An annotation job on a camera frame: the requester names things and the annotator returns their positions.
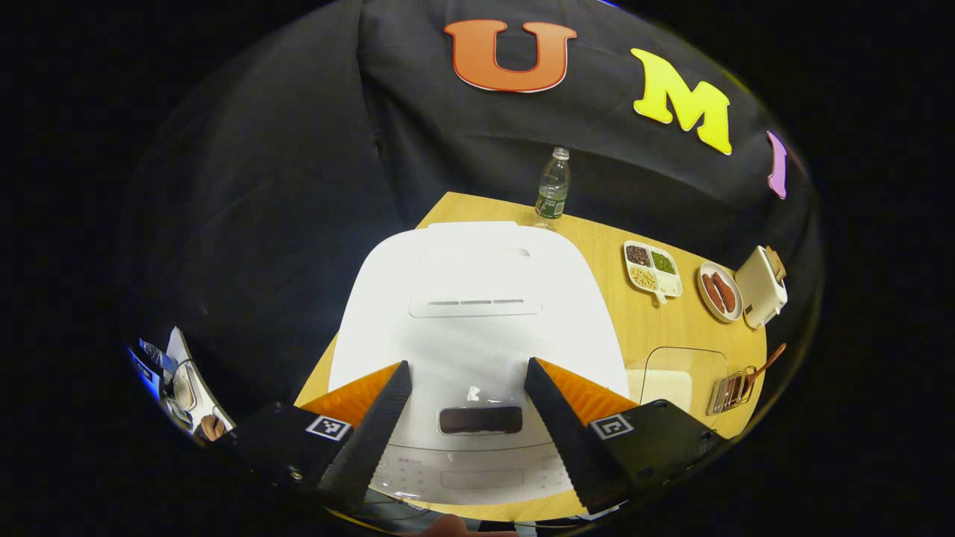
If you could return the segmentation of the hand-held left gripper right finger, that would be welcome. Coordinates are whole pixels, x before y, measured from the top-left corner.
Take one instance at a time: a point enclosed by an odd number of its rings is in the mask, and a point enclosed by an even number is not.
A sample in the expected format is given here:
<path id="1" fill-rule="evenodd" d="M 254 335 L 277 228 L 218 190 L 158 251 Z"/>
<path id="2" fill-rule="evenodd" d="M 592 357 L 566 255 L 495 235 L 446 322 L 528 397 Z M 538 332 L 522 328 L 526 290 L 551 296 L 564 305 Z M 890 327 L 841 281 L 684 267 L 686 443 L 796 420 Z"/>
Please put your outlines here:
<path id="1" fill-rule="evenodd" d="M 538 357 L 523 388 L 590 514 L 654 502 L 726 450 L 723 436 L 671 401 L 637 404 Z"/>

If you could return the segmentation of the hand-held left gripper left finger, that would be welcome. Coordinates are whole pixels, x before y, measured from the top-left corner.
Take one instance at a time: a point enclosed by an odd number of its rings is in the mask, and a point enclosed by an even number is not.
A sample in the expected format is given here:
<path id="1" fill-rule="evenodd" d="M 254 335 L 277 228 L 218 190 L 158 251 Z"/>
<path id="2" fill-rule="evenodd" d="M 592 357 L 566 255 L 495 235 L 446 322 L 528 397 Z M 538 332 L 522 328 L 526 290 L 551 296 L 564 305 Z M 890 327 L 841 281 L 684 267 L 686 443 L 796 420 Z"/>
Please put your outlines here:
<path id="1" fill-rule="evenodd" d="M 406 402 L 403 360 L 304 407 L 274 403 L 235 427 L 235 459 L 283 489 L 340 511 L 358 509 Z"/>

